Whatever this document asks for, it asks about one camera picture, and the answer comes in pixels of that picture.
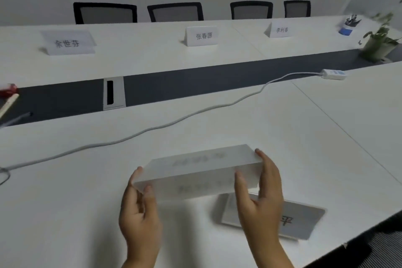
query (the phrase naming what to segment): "left hand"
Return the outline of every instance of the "left hand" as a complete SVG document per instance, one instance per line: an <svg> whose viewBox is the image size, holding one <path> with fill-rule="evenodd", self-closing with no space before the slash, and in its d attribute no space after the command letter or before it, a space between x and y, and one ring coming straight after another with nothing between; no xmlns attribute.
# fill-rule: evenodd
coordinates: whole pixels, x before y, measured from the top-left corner
<svg viewBox="0 0 402 268"><path fill-rule="evenodd" d="M127 241L127 260L123 267L153 268L162 241L162 224L151 186L142 195L132 181L142 173L138 167L131 175L121 201L119 226Z"/></svg>

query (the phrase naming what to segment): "green plant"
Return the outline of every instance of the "green plant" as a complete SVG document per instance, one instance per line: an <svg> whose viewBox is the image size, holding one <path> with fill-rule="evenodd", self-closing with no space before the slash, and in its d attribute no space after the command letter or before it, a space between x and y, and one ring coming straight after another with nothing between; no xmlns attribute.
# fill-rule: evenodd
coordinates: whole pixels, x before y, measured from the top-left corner
<svg viewBox="0 0 402 268"><path fill-rule="evenodd" d="M381 16L381 13L377 13L376 15L374 15L372 17L373 20L380 22L381 23L381 27L379 27L377 33L373 33L372 31L367 32L363 38L366 38L367 36L370 35L371 38L381 42L381 43L385 43L385 44L393 44L393 45L398 45L398 41L401 38L398 39L392 39L389 38L388 32L389 32L389 22L391 21L391 19L393 18L394 14L392 12L389 12L388 14Z"/></svg>

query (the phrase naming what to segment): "blue pen holder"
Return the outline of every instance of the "blue pen holder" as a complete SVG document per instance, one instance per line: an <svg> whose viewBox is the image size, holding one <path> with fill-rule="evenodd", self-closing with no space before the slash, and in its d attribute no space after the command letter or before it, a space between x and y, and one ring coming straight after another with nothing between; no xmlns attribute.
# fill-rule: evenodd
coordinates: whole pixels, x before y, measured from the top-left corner
<svg viewBox="0 0 402 268"><path fill-rule="evenodd" d="M349 27L349 26L344 24L342 26L342 28L339 30L339 33L342 34L342 35L349 36L352 33L353 29L354 29L354 27Z"/></svg>

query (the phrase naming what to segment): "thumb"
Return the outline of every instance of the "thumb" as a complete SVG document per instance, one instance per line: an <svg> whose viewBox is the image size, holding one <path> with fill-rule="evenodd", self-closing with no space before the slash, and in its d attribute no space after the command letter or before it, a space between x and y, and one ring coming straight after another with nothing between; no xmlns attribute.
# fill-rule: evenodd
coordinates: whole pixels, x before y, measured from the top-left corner
<svg viewBox="0 0 402 268"><path fill-rule="evenodd" d="M250 207L252 201L247 189L247 182L240 171L237 171L234 175L234 192L236 194L238 212Z"/></svg>
<svg viewBox="0 0 402 268"><path fill-rule="evenodd" d="M151 186L145 187L143 203L145 207L145 219L158 219L158 207Z"/></svg>

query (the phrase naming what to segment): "chair backrest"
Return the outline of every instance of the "chair backrest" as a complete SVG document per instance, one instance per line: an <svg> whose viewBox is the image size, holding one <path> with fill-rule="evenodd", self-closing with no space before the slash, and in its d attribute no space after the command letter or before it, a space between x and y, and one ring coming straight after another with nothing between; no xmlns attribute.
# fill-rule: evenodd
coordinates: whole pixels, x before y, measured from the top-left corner
<svg viewBox="0 0 402 268"><path fill-rule="evenodd" d="M204 20L202 6L199 2L165 3L149 5L152 22L191 22Z"/></svg>
<svg viewBox="0 0 402 268"><path fill-rule="evenodd" d="M287 0L285 6L285 17L310 17L311 3L309 0Z"/></svg>
<svg viewBox="0 0 402 268"><path fill-rule="evenodd" d="M119 3L74 2L77 25L137 22L137 6Z"/></svg>
<svg viewBox="0 0 402 268"><path fill-rule="evenodd" d="M274 5L269 1L237 1L230 3L232 19L272 18Z"/></svg>

